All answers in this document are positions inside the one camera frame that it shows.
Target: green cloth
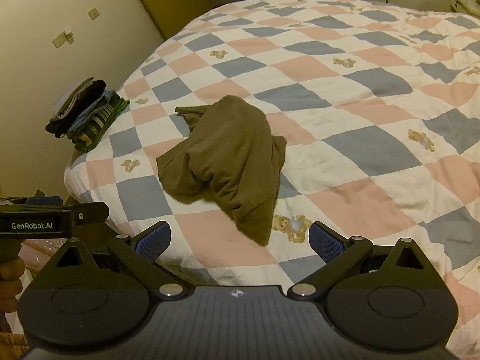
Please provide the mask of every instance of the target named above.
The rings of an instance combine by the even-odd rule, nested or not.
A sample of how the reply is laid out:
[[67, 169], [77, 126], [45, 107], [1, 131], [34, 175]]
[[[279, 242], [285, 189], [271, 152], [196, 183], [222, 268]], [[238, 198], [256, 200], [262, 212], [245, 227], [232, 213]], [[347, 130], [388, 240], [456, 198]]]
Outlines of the green cloth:
[[82, 130], [78, 139], [73, 140], [75, 149], [80, 152], [89, 152], [95, 149], [100, 143], [114, 120], [130, 104], [129, 100], [118, 98], [118, 101], [111, 100], [113, 107], [108, 105], [106, 109], [98, 111], [95, 119], [90, 120], [88, 125]]
[[236, 96], [175, 111], [189, 125], [190, 136], [157, 158], [163, 190], [177, 200], [196, 200], [209, 186], [237, 229], [266, 246], [285, 138], [273, 137], [265, 114]]

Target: door frame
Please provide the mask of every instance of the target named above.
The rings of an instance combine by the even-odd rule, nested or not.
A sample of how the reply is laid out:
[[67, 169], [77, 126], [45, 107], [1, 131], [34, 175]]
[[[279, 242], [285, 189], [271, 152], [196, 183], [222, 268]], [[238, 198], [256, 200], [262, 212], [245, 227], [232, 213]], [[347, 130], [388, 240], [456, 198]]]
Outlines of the door frame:
[[158, 26], [157, 22], [155, 21], [154, 17], [152, 16], [152, 14], [150, 13], [150, 10], [148, 9], [148, 7], [146, 6], [145, 2], [143, 0], [140, 0], [140, 2], [142, 3], [142, 6], [143, 6], [143, 9], [145, 9], [145, 11], [147, 12], [148, 16], [150, 17], [150, 20], [152, 20], [152, 23], [154, 24], [155, 28], [158, 30], [158, 32], [160, 32], [160, 35], [162, 36], [163, 38], [163, 41], [165, 42], [167, 39], [165, 38], [165, 35], [163, 34], [162, 30], [160, 29], [160, 27]]

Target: mattress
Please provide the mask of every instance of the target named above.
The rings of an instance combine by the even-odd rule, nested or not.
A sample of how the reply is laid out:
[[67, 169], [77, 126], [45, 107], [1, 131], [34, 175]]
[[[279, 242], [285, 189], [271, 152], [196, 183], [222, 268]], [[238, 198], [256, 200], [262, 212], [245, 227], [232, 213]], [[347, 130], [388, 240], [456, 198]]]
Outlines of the mattress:
[[[65, 185], [136, 235], [159, 220], [160, 263], [220, 285], [281, 285], [325, 262], [311, 222], [394, 245], [411, 237], [459, 305], [448, 343], [480, 358], [480, 20], [358, 0], [227, 4], [163, 43], [118, 91], [129, 108]], [[188, 137], [175, 107], [237, 95], [287, 141], [267, 247], [213, 203], [163, 192], [155, 159]]]

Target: stack of folded clothes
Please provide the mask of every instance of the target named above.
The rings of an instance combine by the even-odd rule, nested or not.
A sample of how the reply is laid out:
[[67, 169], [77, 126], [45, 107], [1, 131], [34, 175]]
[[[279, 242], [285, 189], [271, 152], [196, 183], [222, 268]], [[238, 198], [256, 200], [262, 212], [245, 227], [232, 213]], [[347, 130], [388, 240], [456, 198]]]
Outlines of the stack of folded clothes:
[[94, 149], [130, 103], [106, 88], [105, 81], [93, 77], [69, 88], [55, 102], [45, 130], [57, 138], [66, 135], [78, 151]]

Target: finger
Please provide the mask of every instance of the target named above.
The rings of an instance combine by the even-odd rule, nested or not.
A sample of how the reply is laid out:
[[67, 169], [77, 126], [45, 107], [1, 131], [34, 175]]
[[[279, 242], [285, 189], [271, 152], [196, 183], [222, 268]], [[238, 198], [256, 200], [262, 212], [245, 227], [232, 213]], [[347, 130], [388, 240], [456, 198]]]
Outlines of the finger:
[[0, 300], [7, 300], [22, 292], [23, 285], [20, 279], [0, 281]]
[[7, 314], [10, 312], [16, 312], [17, 305], [17, 298], [11, 298], [6, 300], [0, 299], [0, 311], [6, 312]]
[[0, 265], [0, 278], [3, 280], [13, 280], [21, 278], [25, 272], [25, 262], [17, 257], [13, 261], [4, 262]]

